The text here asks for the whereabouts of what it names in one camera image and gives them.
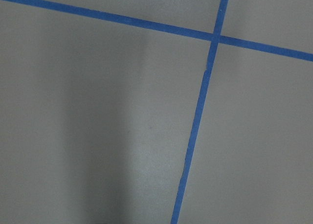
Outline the brown paper table cover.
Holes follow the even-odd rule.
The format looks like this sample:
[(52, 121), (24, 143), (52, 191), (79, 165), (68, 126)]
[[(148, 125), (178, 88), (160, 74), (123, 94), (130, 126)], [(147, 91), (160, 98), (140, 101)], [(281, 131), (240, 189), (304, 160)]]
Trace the brown paper table cover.
[(313, 0), (0, 0), (3, 224), (310, 224)]

